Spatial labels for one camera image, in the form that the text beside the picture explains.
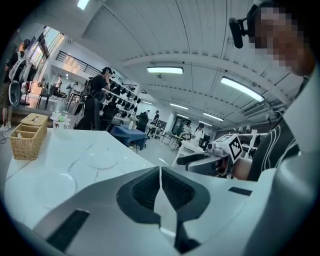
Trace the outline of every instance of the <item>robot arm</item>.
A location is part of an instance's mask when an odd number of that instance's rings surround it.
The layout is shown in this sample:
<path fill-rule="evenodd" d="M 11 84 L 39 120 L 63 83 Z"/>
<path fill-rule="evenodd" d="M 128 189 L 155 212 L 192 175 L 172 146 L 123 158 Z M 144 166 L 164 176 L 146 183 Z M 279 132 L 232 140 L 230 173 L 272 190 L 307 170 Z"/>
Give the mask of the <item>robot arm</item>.
<path fill-rule="evenodd" d="M 227 134 L 209 143 L 206 152 L 179 157 L 176 163 L 189 172 L 225 176 L 232 172 L 243 149 L 236 134 Z M 224 160 L 226 166 L 221 168 Z"/>

